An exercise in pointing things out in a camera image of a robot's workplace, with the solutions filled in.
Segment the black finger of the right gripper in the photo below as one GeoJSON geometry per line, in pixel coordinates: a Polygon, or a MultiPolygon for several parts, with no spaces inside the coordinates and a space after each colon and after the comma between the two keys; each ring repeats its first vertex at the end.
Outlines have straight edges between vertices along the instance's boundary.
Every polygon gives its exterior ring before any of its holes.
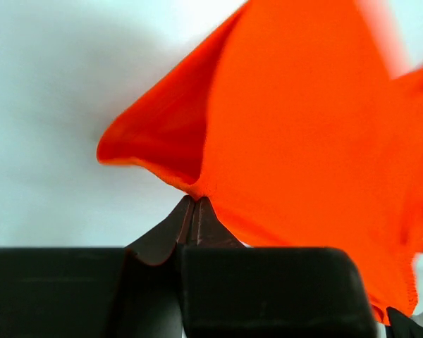
{"type": "Polygon", "coordinates": [[[390,325],[386,326],[387,338],[423,338],[423,327],[395,308],[387,308],[390,325]]]}

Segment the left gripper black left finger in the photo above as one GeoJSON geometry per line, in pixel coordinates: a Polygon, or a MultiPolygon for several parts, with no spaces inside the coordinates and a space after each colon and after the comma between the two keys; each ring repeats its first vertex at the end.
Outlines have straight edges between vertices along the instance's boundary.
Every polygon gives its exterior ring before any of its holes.
{"type": "Polygon", "coordinates": [[[193,209],[125,247],[0,248],[0,337],[181,337],[173,260],[193,209]]]}

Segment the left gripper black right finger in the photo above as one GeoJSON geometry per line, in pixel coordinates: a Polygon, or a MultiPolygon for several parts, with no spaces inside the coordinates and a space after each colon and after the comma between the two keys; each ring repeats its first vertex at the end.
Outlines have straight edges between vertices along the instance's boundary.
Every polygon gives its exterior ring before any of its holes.
{"type": "Polygon", "coordinates": [[[188,337],[375,337],[349,256],[329,247],[243,246],[207,199],[178,241],[188,337]]]}

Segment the orange shorts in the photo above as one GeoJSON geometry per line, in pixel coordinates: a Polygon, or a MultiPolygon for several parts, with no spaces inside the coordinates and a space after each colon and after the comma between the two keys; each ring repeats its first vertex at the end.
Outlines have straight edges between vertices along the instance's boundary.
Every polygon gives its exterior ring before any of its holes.
{"type": "Polygon", "coordinates": [[[250,246],[332,246],[375,318],[412,315],[423,252],[423,67],[389,74],[356,1],[249,1],[97,146],[195,197],[250,246]]]}

